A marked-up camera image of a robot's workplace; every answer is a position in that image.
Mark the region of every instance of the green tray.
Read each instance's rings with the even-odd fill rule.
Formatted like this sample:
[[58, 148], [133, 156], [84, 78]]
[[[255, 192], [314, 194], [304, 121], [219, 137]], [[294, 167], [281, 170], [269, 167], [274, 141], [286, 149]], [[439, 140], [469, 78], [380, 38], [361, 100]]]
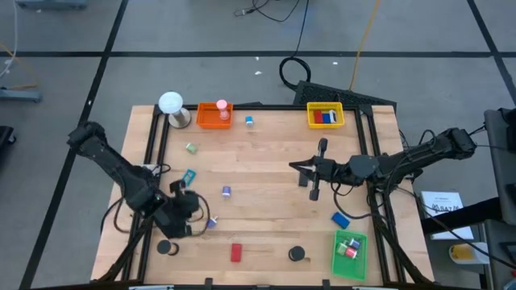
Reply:
[[[337, 245], [354, 238], [360, 242], [360, 249], [354, 259], [337, 254]], [[368, 268], [368, 236], [347, 230], [337, 230], [333, 243], [331, 272], [335, 276], [364, 281]]]

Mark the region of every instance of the gray floor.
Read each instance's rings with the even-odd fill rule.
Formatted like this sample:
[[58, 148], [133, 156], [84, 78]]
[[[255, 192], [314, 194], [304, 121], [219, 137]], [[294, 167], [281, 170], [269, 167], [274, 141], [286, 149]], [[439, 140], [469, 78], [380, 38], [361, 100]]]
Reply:
[[[115, 51], [275, 51], [292, 50], [302, 21], [299, 7], [283, 24], [257, 13], [234, 18], [250, 1], [130, 0]], [[81, 12], [19, 11], [23, 51], [101, 52], [120, 0], [90, 0]], [[293, 0], [273, 2], [267, 12], [281, 17]], [[374, 1], [312, 1], [301, 50], [353, 51], [358, 47]], [[500, 51], [516, 50], [516, 5], [477, 5]], [[12, 46], [10, 0], [0, 0], [0, 41]], [[382, 2], [366, 43], [367, 51], [487, 52], [466, 1]], [[107, 130], [120, 149], [133, 105], [154, 104], [167, 90], [186, 103], [221, 97], [235, 103], [290, 104], [293, 92], [277, 74], [282, 58], [110, 58], [90, 119]], [[351, 57], [306, 57], [313, 82], [347, 88]], [[98, 58], [24, 58], [35, 68], [44, 100], [40, 104], [0, 102], [0, 124], [14, 126], [18, 142], [0, 167], [0, 288], [19, 286], [67, 154], [66, 135], [76, 126], [98, 67]], [[516, 74], [516, 60], [504, 60]], [[291, 80], [303, 78], [287, 65]], [[15, 65], [1, 85], [32, 82]], [[476, 129], [482, 112], [512, 107], [513, 101], [492, 58], [363, 58], [355, 91], [398, 102], [397, 117], [410, 143], [427, 128]], [[485, 135], [475, 140], [486, 144]], [[111, 181], [93, 163], [73, 165], [56, 222], [33, 286], [88, 281], [106, 210]], [[471, 159], [429, 167], [417, 190], [458, 191], [466, 205], [496, 195], [489, 151]], [[450, 263], [446, 242], [428, 242], [435, 278], [447, 285], [478, 287], [478, 276]]]

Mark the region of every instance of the red object in basket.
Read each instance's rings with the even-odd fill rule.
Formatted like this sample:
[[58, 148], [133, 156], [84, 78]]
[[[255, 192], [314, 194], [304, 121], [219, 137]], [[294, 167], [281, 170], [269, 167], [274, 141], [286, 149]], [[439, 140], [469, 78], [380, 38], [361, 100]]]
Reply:
[[314, 111], [314, 120], [317, 124], [323, 124], [323, 112], [321, 110]]
[[242, 244], [231, 244], [231, 261], [240, 262], [242, 259]]

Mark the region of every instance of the black disk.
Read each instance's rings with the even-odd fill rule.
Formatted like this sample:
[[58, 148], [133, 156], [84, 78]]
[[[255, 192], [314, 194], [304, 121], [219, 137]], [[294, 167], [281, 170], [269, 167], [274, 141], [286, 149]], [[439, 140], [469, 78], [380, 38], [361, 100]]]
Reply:
[[289, 258], [294, 262], [301, 261], [305, 258], [305, 249], [301, 246], [295, 246], [289, 251]]
[[[176, 247], [176, 250], [170, 253], [170, 249], [172, 249], [172, 245]], [[179, 245], [175, 242], [170, 242], [169, 240], [162, 240], [158, 243], [158, 253], [162, 255], [176, 255], [179, 252]]]

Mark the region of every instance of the yellow tray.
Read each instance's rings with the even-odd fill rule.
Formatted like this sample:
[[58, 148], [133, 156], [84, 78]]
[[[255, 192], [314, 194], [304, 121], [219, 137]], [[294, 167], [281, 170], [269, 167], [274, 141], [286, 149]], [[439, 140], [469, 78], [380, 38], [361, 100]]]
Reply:
[[[328, 113], [334, 110], [337, 113], [337, 122], [332, 124], [318, 124], [315, 122], [314, 111], [321, 110]], [[339, 101], [311, 101], [306, 103], [306, 116], [308, 117], [308, 127], [310, 129], [335, 129], [344, 125], [344, 111], [342, 103]]]

